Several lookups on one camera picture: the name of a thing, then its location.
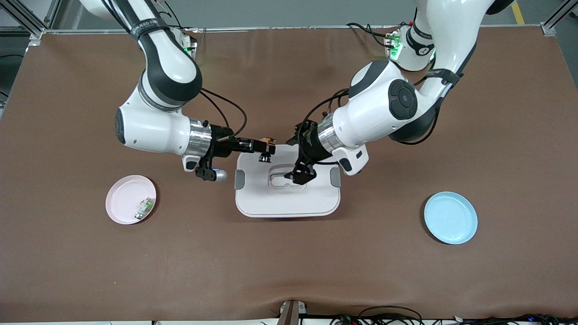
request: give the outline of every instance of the table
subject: table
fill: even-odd
[[[205,87],[249,116],[242,135],[280,142],[384,58],[349,29],[196,35]],[[306,220],[245,217],[232,179],[206,183],[176,155],[122,146],[114,114],[143,66],[127,35],[45,35],[26,54],[0,121],[0,321],[248,319],[290,298],[327,314],[379,304],[430,318],[578,313],[578,93],[539,27],[482,28],[432,136],[369,143],[363,172],[342,177],[338,210]],[[202,97],[184,113],[220,123]],[[230,175],[235,163],[215,160]],[[132,174],[159,200],[121,226],[104,199]],[[425,201],[445,190],[476,207],[466,244],[424,229]]]

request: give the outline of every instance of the metal frame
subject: metal frame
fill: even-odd
[[[566,0],[564,3],[554,12],[548,20],[542,22],[540,26],[542,27],[542,32],[544,36],[556,36],[556,30],[554,26],[558,24],[562,18],[569,14],[574,7],[578,5],[578,0]]]
[[[54,26],[54,18],[56,17],[56,13],[58,12],[58,8],[60,8],[61,3],[62,0],[51,0],[46,17],[44,17],[44,22],[48,25],[49,28]]]
[[[42,33],[49,29],[44,21],[36,17],[20,0],[0,0],[0,7],[18,21],[31,34],[31,38],[40,39]]]

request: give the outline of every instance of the white robotic arm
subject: white robotic arm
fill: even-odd
[[[148,0],[81,0],[91,13],[115,18],[138,42],[146,68],[127,101],[116,114],[118,140],[133,149],[174,153],[183,168],[203,180],[222,181],[227,173],[212,168],[213,157],[232,151],[260,152],[262,161],[275,153],[272,141],[235,138],[228,127],[184,116],[181,108],[201,91],[197,63],[177,42],[180,31],[171,31]]]
[[[352,78],[345,106],[319,125],[307,121],[296,128],[301,133],[294,135],[293,142],[299,139],[302,154],[286,177],[305,184],[316,175],[313,164],[323,164],[321,161],[329,157],[335,158],[345,174],[355,175],[369,160],[365,143],[385,136],[419,143],[435,122],[444,97],[459,81],[475,49],[482,18],[494,3],[416,0],[414,26],[429,29],[426,33],[431,34],[437,51],[435,66],[426,74],[422,88],[416,90],[397,64],[389,60],[370,62]]]

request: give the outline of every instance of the gray floor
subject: gray floor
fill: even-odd
[[[415,6],[408,0],[171,0],[182,26],[189,27],[309,27],[345,25],[352,21],[395,25],[413,18]],[[78,0],[69,5],[60,29],[120,28],[83,10]],[[167,18],[169,24],[176,20]],[[515,24],[511,10],[486,16],[485,24]]]
[[[27,37],[0,37],[0,56],[24,55],[26,46],[28,46]],[[10,94],[21,62],[21,57],[0,58],[0,91],[3,93]]]
[[[518,0],[527,24],[547,19],[562,0]],[[78,0],[62,0],[56,29],[120,29],[109,20],[88,13]],[[171,0],[182,26],[190,27],[309,27],[344,25],[355,21],[395,25],[413,18],[415,6],[408,0]],[[176,21],[167,17],[169,24]],[[516,24],[511,8],[486,16],[483,24]],[[557,26],[557,39],[575,84],[578,85],[578,20],[564,18]],[[22,53],[26,38],[0,37],[0,54]],[[8,93],[20,58],[0,59],[0,89]]]
[[[561,0],[518,0],[526,24],[539,24],[558,9]],[[574,84],[578,88],[578,19],[564,17],[556,26],[556,39],[562,50]]]

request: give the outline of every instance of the small object on plate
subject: small object on plate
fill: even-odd
[[[454,192],[439,192],[429,198],[424,209],[425,224],[437,239],[461,244],[472,239],[477,230],[473,205]]]
[[[116,223],[134,224],[153,209],[157,191],[150,179],[131,175],[120,179],[106,196],[106,213]]]
[[[154,207],[154,199],[147,197],[139,204],[139,209],[135,212],[135,218],[142,220]]]

